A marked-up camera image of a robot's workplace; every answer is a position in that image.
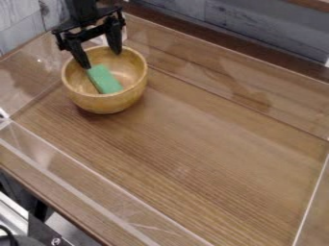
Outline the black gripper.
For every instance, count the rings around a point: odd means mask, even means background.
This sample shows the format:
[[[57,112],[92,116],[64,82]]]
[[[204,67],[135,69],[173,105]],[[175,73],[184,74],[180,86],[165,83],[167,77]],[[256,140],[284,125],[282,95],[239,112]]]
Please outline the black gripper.
[[[58,49],[68,50],[81,68],[89,69],[90,64],[86,54],[82,51],[81,42],[74,38],[68,39],[65,46],[64,37],[61,35],[76,28],[84,30],[88,26],[93,25],[97,20],[104,18],[104,22],[100,25],[101,30],[98,36],[105,36],[111,50],[119,55],[121,52],[121,30],[125,26],[121,7],[111,6],[98,8],[96,6],[96,0],[65,0],[65,3],[69,19],[52,30],[52,34],[54,35]]]

